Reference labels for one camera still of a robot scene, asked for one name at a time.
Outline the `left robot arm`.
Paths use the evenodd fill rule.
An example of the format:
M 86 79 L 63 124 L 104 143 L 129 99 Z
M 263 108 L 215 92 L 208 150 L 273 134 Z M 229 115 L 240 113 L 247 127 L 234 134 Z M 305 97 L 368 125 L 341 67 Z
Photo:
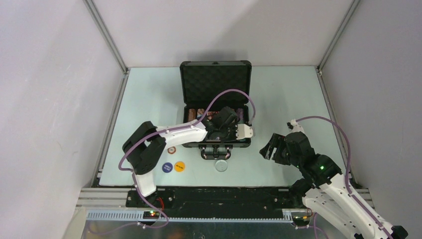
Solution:
M 158 127 L 150 121 L 142 123 L 122 146 L 123 158 L 130 163 L 128 170 L 140 191 L 138 201 L 148 208 L 156 204 L 153 169 L 165 150 L 193 142 L 236 140 L 239 121 L 235 110 L 224 107 L 212 116 L 203 113 L 194 120 L 172 127 Z

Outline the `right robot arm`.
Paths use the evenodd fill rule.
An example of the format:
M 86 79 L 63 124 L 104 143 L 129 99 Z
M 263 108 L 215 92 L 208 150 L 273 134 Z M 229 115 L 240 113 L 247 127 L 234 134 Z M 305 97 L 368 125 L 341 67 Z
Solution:
M 369 206 L 331 158 L 315 153 L 304 133 L 275 133 L 259 153 L 275 163 L 296 167 L 303 177 L 289 187 L 291 205 L 311 209 L 345 237 L 405 239 L 409 235 L 404 227 L 392 225 Z

